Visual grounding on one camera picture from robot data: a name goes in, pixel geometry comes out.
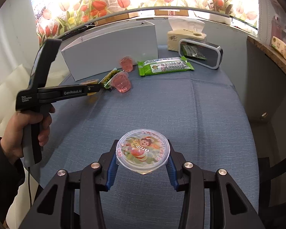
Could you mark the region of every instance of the metal screw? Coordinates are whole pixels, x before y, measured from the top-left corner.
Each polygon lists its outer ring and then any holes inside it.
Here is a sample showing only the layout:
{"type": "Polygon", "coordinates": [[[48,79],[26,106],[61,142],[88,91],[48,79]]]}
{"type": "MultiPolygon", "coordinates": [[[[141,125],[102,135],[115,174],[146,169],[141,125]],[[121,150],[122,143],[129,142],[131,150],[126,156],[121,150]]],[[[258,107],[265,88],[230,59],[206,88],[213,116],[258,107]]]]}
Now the metal screw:
{"type": "Polygon", "coordinates": [[[91,164],[91,168],[93,168],[93,169],[97,169],[98,167],[100,167],[100,164],[98,162],[91,164]]]}
{"type": "Polygon", "coordinates": [[[193,164],[192,164],[191,162],[186,162],[186,163],[184,164],[184,167],[190,169],[190,168],[193,167],[193,164]]]}
{"type": "Polygon", "coordinates": [[[66,174],[66,171],[64,169],[57,171],[57,175],[59,175],[60,177],[64,176],[65,174],[66,174]]]}
{"type": "Polygon", "coordinates": [[[218,170],[218,173],[222,176],[226,175],[227,174],[227,171],[225,169],[219,169],[218,170]]]}

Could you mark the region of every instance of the green wrapper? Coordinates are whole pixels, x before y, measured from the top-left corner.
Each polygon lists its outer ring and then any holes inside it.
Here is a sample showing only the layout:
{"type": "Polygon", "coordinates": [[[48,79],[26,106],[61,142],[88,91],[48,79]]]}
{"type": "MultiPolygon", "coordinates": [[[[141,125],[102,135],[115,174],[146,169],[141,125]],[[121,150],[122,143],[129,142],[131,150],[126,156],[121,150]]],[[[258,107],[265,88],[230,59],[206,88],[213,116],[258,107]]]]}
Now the green wrapper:
{"type": "Polygon", "coordinates": [[[113,76],[117,73],[121,72],[120,70],[118,70],[117,68],[114,68],[112,71],[110,71],[100,82],[99,84],[105,88],[105,89],[109,89],[110,88],[110,84],[111,84],[111,79],[113,78],[113,76]]]}
{"type": "Polygon", "coordinates": [[[155,61],[138,62],[139,75],[148,76],[176,71],[194,70],[193,66],[182,56],[178,58],[157,59],[155,61]]]}

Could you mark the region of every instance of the gray handle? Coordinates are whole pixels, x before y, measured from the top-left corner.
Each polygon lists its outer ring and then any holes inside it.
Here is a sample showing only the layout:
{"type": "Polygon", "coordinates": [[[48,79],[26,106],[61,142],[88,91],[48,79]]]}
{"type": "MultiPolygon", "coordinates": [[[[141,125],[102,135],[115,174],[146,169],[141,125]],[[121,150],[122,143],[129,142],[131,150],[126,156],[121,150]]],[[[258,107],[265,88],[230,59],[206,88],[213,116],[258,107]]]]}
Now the gray handle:
{"type": "MultiPolygon", "coordinates": [[[[46,104],[33,110],[34,112],[41,113],[45,118],[48,116],[51,106],[51,104],[46,104]]],[[[39,163],[42,159],[41,151],[43,147],[40,147],[38,140],[38,135],[41,130],[41,122],[37,124],[29,124],[23,129],[22,150],[25,167],[31,167],[39,163]]]]}

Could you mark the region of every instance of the blue gripper pad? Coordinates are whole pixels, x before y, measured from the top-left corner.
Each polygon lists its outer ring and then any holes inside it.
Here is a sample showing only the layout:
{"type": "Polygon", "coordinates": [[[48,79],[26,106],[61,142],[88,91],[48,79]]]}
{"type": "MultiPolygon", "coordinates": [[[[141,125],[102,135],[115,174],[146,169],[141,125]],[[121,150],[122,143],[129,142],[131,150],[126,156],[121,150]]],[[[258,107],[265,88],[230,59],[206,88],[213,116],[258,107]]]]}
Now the blue gripper pad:
{"type": "Polygon", "coordinates": [[[118,171],[119,165],[116,163],[116,155],[112,156],[108,171],[107,171],[107,182],[106,188],[110,190],[110,187],[114,184],[114,180],[116,178],[116,172],[118,171]]]}
{"type": "Polygon", "coordinates": [[[174,187],[174,190],[177,190],[177,188],[179,187],[179,184],[177,182],[177,171],[170,155],[166,163],[166,170],[170,179],[170,184],[174,187]]]}

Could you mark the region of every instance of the jelly cup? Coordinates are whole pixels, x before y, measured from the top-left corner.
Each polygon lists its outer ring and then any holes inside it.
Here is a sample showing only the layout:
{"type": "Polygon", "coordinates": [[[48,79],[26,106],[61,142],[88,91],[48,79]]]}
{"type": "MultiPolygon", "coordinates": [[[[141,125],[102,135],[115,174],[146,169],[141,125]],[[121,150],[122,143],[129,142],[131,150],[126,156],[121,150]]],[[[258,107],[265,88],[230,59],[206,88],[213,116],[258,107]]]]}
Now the jelly cup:
{"type": "Polygon", "coordinates": [[[169,155],[168,140],[161,133],[149,129],[130,131],[116,145],[117,161],[143,175],[166,164],[169,155]]]}
{"type": "Polygon", "coordinates": [[[131,72],[133,69],[133,59],[131,57],[124,57],[120,60],[122,69],[126,72],[131,72]]]}
{"type": "Polygon", "coordinates": [[[115,74],[111,79],[112,87],[115,87],[119,92],[124,93],[131,88],[131,83],[128,79],[128,73],[121,71],[115,74]]]}

